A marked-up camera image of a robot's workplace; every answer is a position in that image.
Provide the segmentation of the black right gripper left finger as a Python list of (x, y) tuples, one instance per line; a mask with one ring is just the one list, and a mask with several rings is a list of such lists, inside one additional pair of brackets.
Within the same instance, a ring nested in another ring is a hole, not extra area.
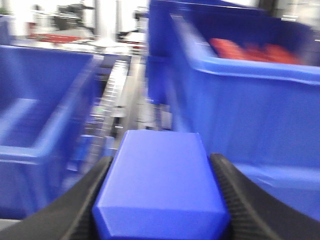
[(85, 176), (45, 208), (0, 231), (2, 240), (97, 240), (92, 208), (113, 158), (102, 157)]

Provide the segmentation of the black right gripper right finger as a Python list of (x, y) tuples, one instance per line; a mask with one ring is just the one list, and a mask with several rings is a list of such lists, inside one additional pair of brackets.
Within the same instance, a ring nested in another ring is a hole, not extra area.
[(211, 153), (211, 167), (230, 214), (232, 240), (318, 240), (320, 223), (276, 199), (224, 155)]

